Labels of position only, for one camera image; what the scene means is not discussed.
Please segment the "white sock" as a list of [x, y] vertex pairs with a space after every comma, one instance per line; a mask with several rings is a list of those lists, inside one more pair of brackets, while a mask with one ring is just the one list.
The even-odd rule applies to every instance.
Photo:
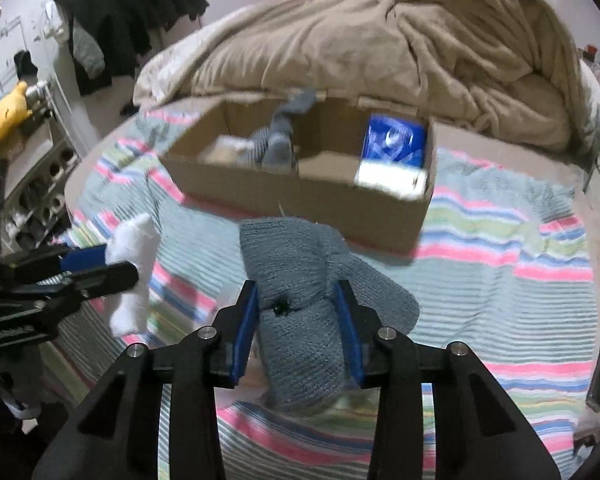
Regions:
[[149, 283], [161, 235], [149, 214], [121, 222], [106, 242], [106, 264], [115, 266], [120, 284], [104, 298], [106, 317], [114, 337], [141, 334], [147, 330]]

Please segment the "cotton swab bag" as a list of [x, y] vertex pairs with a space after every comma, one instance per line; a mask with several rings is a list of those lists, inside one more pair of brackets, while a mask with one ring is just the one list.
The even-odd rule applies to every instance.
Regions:
[[218, 136], [198, 155], [199, 162], [221, 166], [243, 165], [249, 162], [254, 143], [239, 136]]

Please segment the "grey knitted socks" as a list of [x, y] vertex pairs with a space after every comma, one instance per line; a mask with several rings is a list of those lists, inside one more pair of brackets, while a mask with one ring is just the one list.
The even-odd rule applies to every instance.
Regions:
[[350, 283], [360, 304], [407, 334], [419, 305], [410, 292], [356, 257], [339, 231], [300, 218], [245, 220], [240, 249], [259, 292], [259, 350], [267, 404], [290, 414], [316, 412], [347, 387], [336, 284]]

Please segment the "grey dotted sock pair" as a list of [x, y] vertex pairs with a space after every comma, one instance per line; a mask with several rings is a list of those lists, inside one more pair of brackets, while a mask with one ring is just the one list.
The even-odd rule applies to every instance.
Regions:
[[237, 163], [262, 169], [288, 172], [297, 170], [292, 143], [293, 122], [306, 115], [316, 101], [317, 96], [313, 90], [304, 90], [279, 105], [269, 124], [251, 134], [251, 146], [238, 157]]

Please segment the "green cartoon tissue pack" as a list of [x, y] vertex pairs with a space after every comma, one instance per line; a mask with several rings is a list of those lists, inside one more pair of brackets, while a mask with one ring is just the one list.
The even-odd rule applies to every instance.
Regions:
[[412, 166], [364, 159], [358, 166], [354, 183], [400, 200], [414, 200], [425, 195], [428, 174]]

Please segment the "blue tissue pack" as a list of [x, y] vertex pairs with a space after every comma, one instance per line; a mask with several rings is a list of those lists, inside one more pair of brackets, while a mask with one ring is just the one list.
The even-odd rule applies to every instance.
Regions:
[[361, 158], [422, 168], [427, 130], [420, 122], [373, 114], [367, 122]]

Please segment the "grey metal shelf rack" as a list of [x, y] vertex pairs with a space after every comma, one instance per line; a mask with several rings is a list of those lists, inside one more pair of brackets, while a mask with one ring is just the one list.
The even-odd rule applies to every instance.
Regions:
[[0, 241], [4, 252], [46, 245], [68, 229], [64, 188], [80, 162], [64, 121], [38, 110], [21, 125], [22, 151], [9, 162]]

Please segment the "yellow plush toy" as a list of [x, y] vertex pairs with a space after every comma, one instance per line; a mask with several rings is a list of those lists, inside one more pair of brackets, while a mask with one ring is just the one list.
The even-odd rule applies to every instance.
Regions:
[[27, 83], [20, 80], [14, 89], [0, 100], [0, 148], [14, 130], [32, 114], [26, 102], [27, 88]]

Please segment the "striped colourful towel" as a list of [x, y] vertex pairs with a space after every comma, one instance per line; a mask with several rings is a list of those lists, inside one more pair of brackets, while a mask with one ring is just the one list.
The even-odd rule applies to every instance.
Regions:
[[[62, 242], [105, 242], [150, 214], [162, 244], [150, 282], [149, 346], [173, 344], [207, 322], [227, 286], [245, 280], [234, 217], [197, 208], [160, 155], [190, 115], [143, 114], [87, 166]], [[462, 152], [437, 153], [437, 180], [413, 258], [363, 259], [411, 292], [411, 336], [466, 342], [527, 417], [562, 478], [591, 382], [597, 308], [584, 225], [571, 188]], [[239, 402], [219, 411], [230, 479], [362, 479], [378, 396], [351, 391], [316, 415], [292, 418]]]

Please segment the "white floral duvet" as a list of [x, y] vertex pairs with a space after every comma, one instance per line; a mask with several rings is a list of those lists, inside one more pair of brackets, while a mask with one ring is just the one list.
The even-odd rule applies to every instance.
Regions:
[[221, 32], [231, 20], [240, 18], [249, 10], [250, 7], [245, 6], [210, 25], [204, 25], [150, 58], [135, 82], [132, 104], [140, 110], [147, 110], [170, 102], [196, 59], [210, 47], [216, 32]]

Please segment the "black clothes pile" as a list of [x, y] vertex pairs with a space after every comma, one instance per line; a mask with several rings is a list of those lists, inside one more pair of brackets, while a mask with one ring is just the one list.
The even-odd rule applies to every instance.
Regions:
[[54, 0], [68, 19], [68, 47], [81, 96], [134, 77], [151, 51], [151, 30], [167, 32], [184, 16], [194, 21], [207, 0]]

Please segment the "brown cardboard box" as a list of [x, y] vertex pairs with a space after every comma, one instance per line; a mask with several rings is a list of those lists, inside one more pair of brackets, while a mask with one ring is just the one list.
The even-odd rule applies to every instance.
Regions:
[[[275, 94], [234, 92], [193, 99], [196, 121], [160, 157], [181, 192], [222, 211], [257, 217], [298, 217], [328, 224], [346, 240], [407, 255], [415, 247], [429, 208], [435, 179], [435, 136], [414, 108], [366, 98], [321, 93], [313, 108], [293, 122], [294, 172], [221, 166], [198, 155], [218, 136], [248, 139], [269, 124], [283, 104]], [[425, 195], [400, 200], [354, 183], [367, 122], [382, 114], [426, 127]]]

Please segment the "upright mirror stand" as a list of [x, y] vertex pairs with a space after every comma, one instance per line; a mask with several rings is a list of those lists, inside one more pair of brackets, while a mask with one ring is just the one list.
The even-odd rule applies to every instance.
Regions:
[[585, 159], [585, 176], [583, 180], [582, 191], [586, 192], [588, 190], [588, 186], [593, 177], [594, 169], [597, 166], [597, 161], [600, 158], [600, 105], [596, 107], [596, 115], [594, 120], [594, 127], [592, 130], [591, 138], [591, 146], [588, 148], [586, 152]]

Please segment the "beige fleece blanket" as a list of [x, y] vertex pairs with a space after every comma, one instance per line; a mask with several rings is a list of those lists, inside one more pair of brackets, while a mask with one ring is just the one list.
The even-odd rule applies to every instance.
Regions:
[[219, 27], [183, 82], [305, 87], [554, 152], [588, 140], [577, 48], [547, 0], [268, 0]]

